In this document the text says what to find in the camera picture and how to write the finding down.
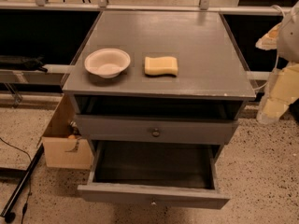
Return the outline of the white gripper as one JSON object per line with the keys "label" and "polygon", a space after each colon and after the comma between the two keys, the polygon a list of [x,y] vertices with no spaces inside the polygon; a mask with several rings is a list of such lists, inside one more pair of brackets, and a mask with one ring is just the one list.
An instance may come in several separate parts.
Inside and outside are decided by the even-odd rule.
{"label": "white gripper", "polygon": [[299,99],[299,63],[291,63],[282,70],[274,68],[263,91],[256,119],[267,125],[277,122]]}

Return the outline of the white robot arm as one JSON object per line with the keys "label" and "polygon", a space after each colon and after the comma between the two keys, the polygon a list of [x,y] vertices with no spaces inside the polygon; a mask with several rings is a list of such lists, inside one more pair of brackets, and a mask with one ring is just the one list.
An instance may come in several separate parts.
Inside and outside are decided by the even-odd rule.
{"label": "white robot arm", "polygon": [[256,117],[261,124],[277,122],[299,99],[299,2],[282,16],[282,21],[255,44],[258,49],[277,51]]}

